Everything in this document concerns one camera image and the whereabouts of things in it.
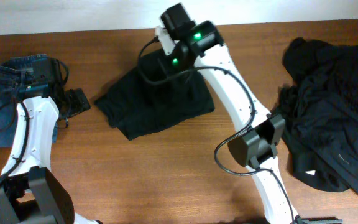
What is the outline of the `black trousers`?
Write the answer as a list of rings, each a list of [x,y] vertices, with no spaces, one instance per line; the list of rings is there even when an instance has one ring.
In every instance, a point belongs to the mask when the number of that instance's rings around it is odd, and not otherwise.
[[[163,85],[144,81],[137,67],[113,84],[95,105],[128,140],[157,133],[214,111],[213,98],[197,72]]]

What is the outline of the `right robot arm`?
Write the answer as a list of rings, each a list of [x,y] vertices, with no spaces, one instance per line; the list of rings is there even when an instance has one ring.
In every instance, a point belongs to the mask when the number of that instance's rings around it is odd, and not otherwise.
[[[342,223],[341,219],[301,218],[291,204],[278,166],[277,145],[285,120],[271,112],[252,93],[236,68],[228,46],[211,21],[197,24],[182,4],[169,7],[155,29],[166,55],[162,69],[167,80],[198,72],[211,85],[235,129],[219,143],[227,146],[234,160],[252,177],[268,223]]]

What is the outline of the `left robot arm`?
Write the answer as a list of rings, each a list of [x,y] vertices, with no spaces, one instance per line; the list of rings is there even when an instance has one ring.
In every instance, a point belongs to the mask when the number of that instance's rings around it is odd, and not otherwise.
[[[60,121],[88,111],[68,67],[45,54],[0,64],[0,144],[11,152],[0,175],[0,223],[87,223],[51,171]]]

